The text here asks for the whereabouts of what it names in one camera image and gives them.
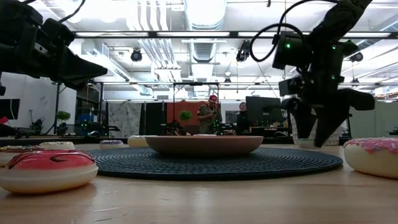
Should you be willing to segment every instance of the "red cap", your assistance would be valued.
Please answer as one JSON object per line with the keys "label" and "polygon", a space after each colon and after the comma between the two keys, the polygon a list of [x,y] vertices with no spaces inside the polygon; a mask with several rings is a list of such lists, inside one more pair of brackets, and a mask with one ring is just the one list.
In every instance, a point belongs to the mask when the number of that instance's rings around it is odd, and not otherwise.
{"label": "red cap", "polygon": [[209,102],[211,103],[216,103],[217,102],[217,96],[216,95],[211,95],[209,97]]}

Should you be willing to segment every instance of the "man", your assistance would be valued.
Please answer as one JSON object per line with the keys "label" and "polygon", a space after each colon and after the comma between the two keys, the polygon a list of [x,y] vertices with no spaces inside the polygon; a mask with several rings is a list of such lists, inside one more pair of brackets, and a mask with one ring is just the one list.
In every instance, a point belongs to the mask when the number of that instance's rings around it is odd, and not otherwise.
{"label": "man", "polygon": [[222,117],[218,114],[217,108],[217,96],[211,95],[209,102],[205,105],[201,105],[198,110],[199,134],[214,134],[212,124],[215,119],[219,122],[222,121]]}

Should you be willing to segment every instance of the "wooden bowl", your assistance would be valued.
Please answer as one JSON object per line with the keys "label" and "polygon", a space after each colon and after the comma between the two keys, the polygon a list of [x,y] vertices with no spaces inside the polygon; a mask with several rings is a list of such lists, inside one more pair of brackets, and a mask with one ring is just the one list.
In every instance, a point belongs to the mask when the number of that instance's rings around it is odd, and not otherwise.
{"label": "wooden bowl", "polygon": [[173,156],[240,156],[256,150],[262,136],[148,136],[148,146]]}

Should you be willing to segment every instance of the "green plant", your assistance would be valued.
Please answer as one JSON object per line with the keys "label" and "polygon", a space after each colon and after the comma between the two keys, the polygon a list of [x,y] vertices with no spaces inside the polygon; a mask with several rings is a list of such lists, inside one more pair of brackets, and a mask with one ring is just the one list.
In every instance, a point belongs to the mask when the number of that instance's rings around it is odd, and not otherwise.
{"label": "green plant", "polygon": [[181,111],[180,112],[180,120],[184,123],[187,123],[192,118],[191,111]]}
{"label": "green plant", "polygon": [[58,111],[56,114],[57,120],[61,122],[65,122],[70,119],[70,113],[65,112],[65,111]]}

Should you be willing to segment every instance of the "donut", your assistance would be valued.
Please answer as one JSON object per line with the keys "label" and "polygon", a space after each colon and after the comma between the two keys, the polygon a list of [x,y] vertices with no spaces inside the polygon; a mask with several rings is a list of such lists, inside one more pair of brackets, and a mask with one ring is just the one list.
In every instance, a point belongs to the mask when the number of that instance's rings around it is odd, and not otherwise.
{"label": "donut", "polygon": [[0,167],[4,167],[14,156],[23,152],[51,150],[45,146],[4,146],[0,147]]}
{"label": "donut", "polygon": [[76,150],[24,152],[0,172],[0,187],[19,194],[45,194],[79,187],[97,175],[87,153]]}
{"label": "donut", "polygon": [[73,142],[43,142],[40,146],[44,146],[53,150],[74,150]]}
{"label": "donut", "polygon": [[125,147],[123,142],[120,140],[102,140],[99,143],[100,149],[114,149],[118,147]]}
{"label": "donut", "polygon": [[130,136],[127,140],[127,144],[130,147],[147,147],[147,141],[145,140],[145,136]]}
{"label": "donut", "polygon": [[360,138],[343,145],[347,164],[358,172],[398,178],[398,138]]}

